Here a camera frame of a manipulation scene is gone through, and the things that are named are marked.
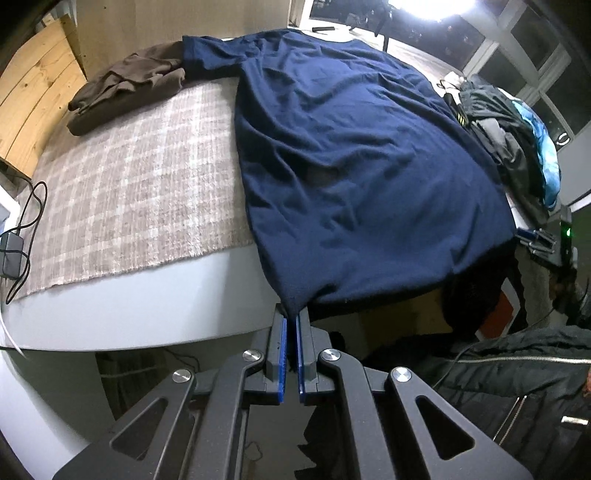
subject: bright light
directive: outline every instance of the bright light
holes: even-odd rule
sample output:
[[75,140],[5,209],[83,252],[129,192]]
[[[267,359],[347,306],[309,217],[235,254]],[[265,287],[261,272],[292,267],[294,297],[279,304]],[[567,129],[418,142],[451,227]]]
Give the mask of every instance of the bright light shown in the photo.
[[474,6],[474,0],[388,0],[388,3],[425,20],[442,20]]

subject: metal screw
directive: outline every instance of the metal screw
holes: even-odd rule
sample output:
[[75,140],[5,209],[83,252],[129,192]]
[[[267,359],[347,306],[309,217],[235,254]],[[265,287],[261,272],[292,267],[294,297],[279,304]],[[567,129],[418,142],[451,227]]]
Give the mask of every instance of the metal screw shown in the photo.
[[336,348],[322,350],[320,356],[327,362],[334,362],[340,358],[340,352]]
[[242,354],[242,358],[247,362],[256,362],[261,359],[261,353],[258,350],[245,350]]
[[173,382],[175,383],[185,383],[189,380],[191,380],[191,372],[185,368],[173,373]]
[[392,376],[394,377],[394,380],[402,383],[408,382],[412,375],[413,374],[411,371],[406,367],[396,367],[394,370],[392,370]]

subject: white wall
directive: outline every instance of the white wall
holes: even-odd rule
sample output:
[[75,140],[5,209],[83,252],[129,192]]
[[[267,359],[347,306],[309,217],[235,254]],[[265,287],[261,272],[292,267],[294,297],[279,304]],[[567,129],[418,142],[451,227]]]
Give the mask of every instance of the white wall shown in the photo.
[[113,423],[93,353],[0,353],[0,429],[35,480],[53,475]]
[[591,122],[560,152],[560,199],[571,203],[591,189]]

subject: window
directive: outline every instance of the window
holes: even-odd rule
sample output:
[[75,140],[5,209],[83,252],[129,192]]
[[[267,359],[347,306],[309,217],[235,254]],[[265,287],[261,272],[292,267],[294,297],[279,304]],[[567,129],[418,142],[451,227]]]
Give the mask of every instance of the window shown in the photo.
[[480,0],[485,7],[495,16],[499,17],[503,12],[509,0]]
[[385,24],[382,33],[431,54],[458,70],[466,67],[484,41],[484,35],[460,16],[432,22],[397,9],[392,11],[392,20]]
[[525,86],[524,78],[497,48],[478,74],[496,87],[517,95]]
[[529,7],[523,12],[511,33],[538,70],[558,47],[558,38],[550,26]]
[[548,96],[575,135],[591,120],[591,76],[578,60],[571,60]]
[[538,100],[532,107],[532,110],[538,114],[540,119],[546,125],[548,133],[550,134],[550,138],[556,146],[556,151],[560,150],[563,146],[570,142],[570,137],[565,128],[562,126],[560,121],[558,121],[554,115],[554,112],[543,99]]
[[484,35],[459,15],[440,22],[422,20],[403,10],[385,8],[380,1],[316,0],[310,18],[331,19],[372,32],[385,20],[380,33],[431,54],[459,70],[466,67],[484,42]]

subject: wooden headboard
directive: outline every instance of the wooden headboard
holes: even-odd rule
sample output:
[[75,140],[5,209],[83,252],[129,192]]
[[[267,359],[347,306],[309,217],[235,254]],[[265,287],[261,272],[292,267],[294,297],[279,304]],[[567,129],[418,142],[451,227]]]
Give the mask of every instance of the wooden headboard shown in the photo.
[[28,40],[0,76],[0,157],[31,178],[55,126],[86,78],[67,15]]

